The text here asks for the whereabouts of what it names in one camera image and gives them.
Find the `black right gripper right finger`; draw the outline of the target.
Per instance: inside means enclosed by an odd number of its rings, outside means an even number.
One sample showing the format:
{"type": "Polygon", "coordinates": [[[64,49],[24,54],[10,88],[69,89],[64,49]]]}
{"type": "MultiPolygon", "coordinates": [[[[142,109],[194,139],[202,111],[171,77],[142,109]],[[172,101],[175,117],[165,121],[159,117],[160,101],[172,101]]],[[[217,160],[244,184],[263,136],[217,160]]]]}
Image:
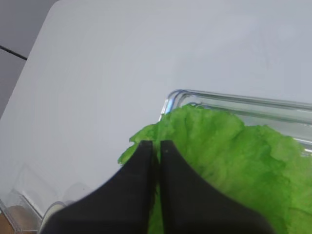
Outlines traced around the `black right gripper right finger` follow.
{"type": "Polygon", "coordinates": [[[174,143],[160,143],[160,200],[166,234],[273,234],[258,212],[207,183],[174,143]]]}

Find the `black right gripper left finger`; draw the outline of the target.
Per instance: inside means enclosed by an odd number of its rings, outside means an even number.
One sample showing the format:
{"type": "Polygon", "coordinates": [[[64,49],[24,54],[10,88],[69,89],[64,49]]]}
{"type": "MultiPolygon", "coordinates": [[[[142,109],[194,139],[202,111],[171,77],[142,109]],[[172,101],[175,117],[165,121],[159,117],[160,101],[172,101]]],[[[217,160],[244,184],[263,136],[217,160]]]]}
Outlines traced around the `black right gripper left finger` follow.
{"type": "Polygon", "coordinates": [[[155,163],[152,141],[141,141],[112,178],[54,213],[42,233],[146,234],[155,196],[155,163]]]}

